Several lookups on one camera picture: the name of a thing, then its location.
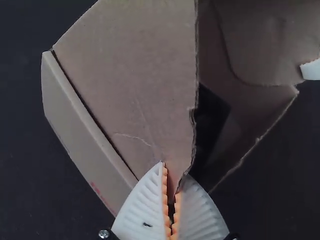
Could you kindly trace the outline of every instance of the screw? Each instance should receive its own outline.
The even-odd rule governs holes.
[[[101,239],[107,239],[110,236],[110,233],[107,230],[100,230],[99,237]]]

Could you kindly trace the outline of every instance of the cardboard flap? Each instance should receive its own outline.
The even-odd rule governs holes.
[[[296,85],[319,57],[320,1],[216,0],[233,72],[251,85]]]
[[[136,177],[162,160],[173,189],[193,156],[195,16],[193,0],[99,0],[53,47]]]
[[[211,0],[199,5],[198,61],[200,82],[231,107],[231,114],[242,132],[258,124],[278,106],[294,98],[293,86],[246,84],[233,74]]]

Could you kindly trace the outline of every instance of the cardboard fold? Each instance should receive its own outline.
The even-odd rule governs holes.
[[[43,101],[46,117],[61,141],[68,143],[66,148],[75,151],[86,148],[81,141],[69,143],[71,136],[77,136],[75,130],[70,135],[60,131],[91,115],[94,128],[102,133],[99,141],[89,141],[92,149],[109,140],[119,153],[117,159],[121,156],[127,164],[128,175],[137,179],[164,161],[173,196],[194,160],[194,112],[201,84],[229,107],[211,159],[198,179],[210,191],[241,165],[298,95],[295,85],[303,82],[300,64],[319,55],[318,4],[311,0],[301,4],[98,0],[53,46],[67,76],[64,81],[83,101],[86,113],[62,123],[57,116],[68,105],[59,102],[61,92],[52,92],[50,101],[46,97]],[[46,83],[54,82],[45,73],[50,68],[42,70],[43,96],[50,92]],[[76,99],[70,91],[63,94]],[[77,113],[71,106],[68,109]],[[79,128],[90,136],[86,124]],[[89,179],[94,171],[86,169],[88,163],[78,155],[70,156]],[[100,161],[110,164],[111,160],[102,156]],[[103,186],[96,181],[95,185]],[[109,194],[116,192],[122,201],[129,189],[127,184]]]

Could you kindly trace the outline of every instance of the torn cardboard edge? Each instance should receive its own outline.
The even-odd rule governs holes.
[[[246,84],[233,74],[212,1],[141,3],[99,0],[53,49],[97,127],[138,179],[159,161],[150,149],[155,145],[161,146],[164,160],[169,158],[166,163],[175,181],[190,169],[195,128],[189,107],[196,105],[198,82],[223,99],[231,107],[231,124],[238,131],[235,135],[223,131],[229,135],[222,144],[225,153],[214,149],[212,156],[219,159],[205,168],[207,176],[202,178],[210,190],[243,161],[298,91],[285,82],[268,87],[264,82]],[[208,177],[213,174],[219,179]],[[111,189],[109,194],[114,191],[120,190]]]
[[[42,55],[46,118],[81,174],[113,215],[138,182],[90,116],[52,52]]]

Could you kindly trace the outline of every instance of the cardboard box wall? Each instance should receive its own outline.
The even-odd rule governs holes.
[[[253,13],[259,6],[244,3]],[[298,59],[314,57],[315,50],[306,55],[299,51],[304,58],[287,55],[305,42],[291,44],[290,34],[282,31],[286,24],[281,21],[280,30],[279,21],[273,24],[272,7],[277,3],[272,1],[264,8],[270,10],[265,13],[267,21],[256,21],[266,32],[263,39],[271,42],[258,42],[253,50],[259,54],[253,58],[250,46],[243,51],[239,44],[256,43],[251,32],[244,29],[234,35],[232,26],[238,27],[238,19],[243,19],[239,21],[243,28],[251,23],[241,11],[229,14],[235,5],[209,0],[99,0],[51,52],[44,53],[45,115],[113,214],[158,161],[169,169],[171,193],[177,188],[194,157],[191,113],[197,106],[198,82],[231,107],[215,160],[198,179],[208,191],[241,164],[297,96],[294,84],[302,82]],[[268,51],[279,43],[274,38],[288,41],[280,41],[288,49]],[[286,59],[290,67],[277,64]]]

